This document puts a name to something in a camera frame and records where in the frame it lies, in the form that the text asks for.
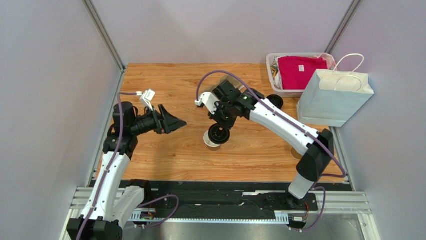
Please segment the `stack of black lids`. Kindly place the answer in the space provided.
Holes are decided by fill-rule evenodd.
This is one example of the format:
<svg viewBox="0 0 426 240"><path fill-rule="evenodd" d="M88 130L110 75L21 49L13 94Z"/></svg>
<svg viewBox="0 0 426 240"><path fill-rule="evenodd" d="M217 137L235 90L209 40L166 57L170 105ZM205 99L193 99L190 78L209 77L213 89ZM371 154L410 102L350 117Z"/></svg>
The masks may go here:
<svg viewBox="0 0 426 240"><path fill-rule="evenodd" d="M266 97L276 108L282 109L284 106L284 100L282 97L276 94L271 94Z"/></svg>

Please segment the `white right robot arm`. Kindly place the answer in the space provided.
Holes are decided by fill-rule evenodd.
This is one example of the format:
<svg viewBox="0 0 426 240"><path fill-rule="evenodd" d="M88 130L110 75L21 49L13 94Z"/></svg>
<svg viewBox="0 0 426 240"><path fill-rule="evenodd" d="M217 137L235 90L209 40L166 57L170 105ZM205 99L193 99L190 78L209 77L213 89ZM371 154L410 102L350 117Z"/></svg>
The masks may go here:
<svg viewBox="0 0 426 240"><path fill-rule="evenodd" d="M294 199L306 196L334 156L334 136L329 130L318 131L298 122L252 88L241 92L224 80L212 91L201 93L196 105L207 107L209 118L216 121L215 127L222 128L209 131L209 140L216 145L228 141L237 118L260 124L290 144L302 156L288 188Z"/></svg>

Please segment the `stack of paper cups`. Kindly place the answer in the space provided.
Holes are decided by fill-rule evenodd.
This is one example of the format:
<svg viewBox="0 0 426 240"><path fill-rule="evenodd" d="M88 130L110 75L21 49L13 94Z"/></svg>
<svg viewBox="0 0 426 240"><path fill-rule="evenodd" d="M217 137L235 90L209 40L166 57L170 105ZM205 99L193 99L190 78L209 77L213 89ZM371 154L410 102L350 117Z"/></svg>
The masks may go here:
<svg viewBox="0 0 426 240"><path fill-rule="evenodd" d="M296 151L296 149L295 148L291 148L291 150L290 150L290 154L291 154L291 156L294 158L294 159L296 159L296 160L300 160L303 156L301 155L301 154L299 154L297 151Z"/></svg>

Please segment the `black cup lid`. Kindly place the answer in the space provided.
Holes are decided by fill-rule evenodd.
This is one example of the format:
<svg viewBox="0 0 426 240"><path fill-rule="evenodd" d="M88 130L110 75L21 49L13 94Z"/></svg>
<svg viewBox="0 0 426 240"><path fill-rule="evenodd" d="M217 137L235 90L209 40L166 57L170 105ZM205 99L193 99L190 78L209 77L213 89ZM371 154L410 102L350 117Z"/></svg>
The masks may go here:
<svg viewBox="0 0 426 240"><path fill-rule="evenodd" d="M228 142L231 137L231 132L229 129L220 127L219 124L213 124L207 131L208 139L216 144L223 145Z"/></svg>

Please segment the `single paper cup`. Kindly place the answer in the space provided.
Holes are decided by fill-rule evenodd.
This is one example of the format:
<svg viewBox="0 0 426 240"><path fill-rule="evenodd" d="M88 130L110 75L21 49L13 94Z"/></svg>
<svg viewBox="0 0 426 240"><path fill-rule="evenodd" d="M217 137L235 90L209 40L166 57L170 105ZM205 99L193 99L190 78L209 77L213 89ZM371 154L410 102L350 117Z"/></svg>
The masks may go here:
<svg viewBox="0 0 426 240"><path fill-rule="evenodd" d="M216 151L221 149L221 146L222 146L221 144L216 144L209 138L209 132L208 131L206 131L204 133L203 140L204 140L205 145L207 146L207 148L210 151L216 152Z"/></svg>

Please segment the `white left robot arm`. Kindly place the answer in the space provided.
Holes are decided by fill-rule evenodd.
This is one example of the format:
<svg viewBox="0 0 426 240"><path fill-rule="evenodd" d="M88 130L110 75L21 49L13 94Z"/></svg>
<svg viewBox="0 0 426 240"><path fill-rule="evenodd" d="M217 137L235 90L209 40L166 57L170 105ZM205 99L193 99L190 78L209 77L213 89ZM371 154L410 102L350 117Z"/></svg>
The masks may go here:
<svg viewBox="0 0 426 240"><path fill-rule="evenodd" d="M70 238L121 240L134 210L145 199L152 198L150 182L134 179L116 199L122 177L138 145L138 136L148 132L170 134L186 125L162 104L139 115L139 110L131 102L117 103L113 123L103 143L101 169L91 195L80 215L67 223L66 231Z"/></svg>

